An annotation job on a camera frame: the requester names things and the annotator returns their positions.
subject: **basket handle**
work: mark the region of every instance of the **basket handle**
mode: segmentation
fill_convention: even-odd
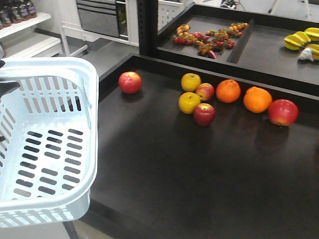
[[[19,79],[25,79],[26,77],[43,77],[43,76],[56,76],[67,79],[71,81],[73,84],[77,86],[80,90],[81,94],[83,95],[83,100],[85,101],[86,107],[85,114],[88,121],[88,127],[91,128],[91,116],[89,114],[89,109],[92,108],[92,103],[89,102],[88,96],[84,89],[84,82],[82,77],[71,71],[69,69],[63,69],[61,67],[33,67],[32,69],[5,69],[0,70],[0,83],[1,82],[8,82],[8,81],[15,81]]]

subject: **bottle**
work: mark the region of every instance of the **bottle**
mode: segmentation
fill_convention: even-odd
[[[35,9],[35,6],[34,6],[34,3],[32,2],[32,0],[24,0],[24,4],[26,4],[30,18],[35,18],[36,17],[36,9]]]
[[[1,18],[2,25],[4,27],[11,26],[11,20],[9,17],[8,6],[4,5],[3,1],[1,1],[0,18]]]
[[[19,23],[22,22],[21,15],[19,13],[18,8],[13,4],[12,0],[6,0],[8,9],[9,9],[9,16],[11,19],[11,22],[13,23]]]
[[[26,4],[23,3],[23,0],[16,0],[14,5],[18,9],[18,12],[20,13],[22,21],[26,21],[30,19],[28,8],[26,7]]]

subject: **red apple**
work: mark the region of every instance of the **red apple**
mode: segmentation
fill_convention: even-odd
[[[273,101],[268,108],[268,117],[271,123],[288,126],[294,123],[299,115],[295,103],[289,100]]]
[[[208,126],[215,119],[215,108],[207,103],[198,104],[193,112],[196,124],[200,126]]]
[[[215,88],[209,83],[202,83],[196,89],[196,94],[202,101],[208,101],[215,93]]]
[[[142,79],[140,75],[134,71],[124,72],[119,77],[119,86],[126,94],[134,94],[140,90]]]

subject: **fruit display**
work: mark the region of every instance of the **fruit display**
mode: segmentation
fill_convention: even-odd
[[[223,103],[232,103],[240,98],[241,87],[234,79],[221,81],[216,89],[208,83],[201,83],[200,76],[187,73],[182,76],[181,87],[184,92],[178,100],[179,109],[193,115],[194,122],[199,126],[209,126],[215,119],[216,109],[213,106],[213,96]],[[260,114],[268,110],[269,121],[280,126],[289,126],[299,115],[299,109],[289,100],[278,99],[273,101],[271,94],[260,87],[248,88],[243,96],[244,107],[252,113]]]
[[[225,49],[232,49],[235,42],[231,38],[241,37],[243,33],[240,30],[247,26],[248,23],[232,23],[227,28],[208,30],[203,34],[188,32],[190,26],[183,24],[177,28],[172,39],[175,44],[195,47],[200,56],[217,59],[215,53],[222,54]]]
[[[119,87],[125,94],[134,94],[140,90],[142,78],[134,71],[124,72],[119,77]]]
[[[310,27],[288,35],[284,39],[284,45],[289,50],[302,50],[298,57],[300,60],[319,60],[319,45],[312,41],[319,41],[319,28]]]

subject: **orange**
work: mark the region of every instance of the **orange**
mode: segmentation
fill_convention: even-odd
[[[188,115],[191,115],[195,107],[200,104],[200,96],[193,92],[185,92],[179,97],[178,106],[180,110]]]
[[[240,86],[237,81],[228,79],[220,82],[216,88],[216,97],[221,102],[231,103],[240,96]]]
[[[249,88],[244,96],[245,107],[254,113],[265,111],[272,101],[273,98],[268,91],[255,86]]]

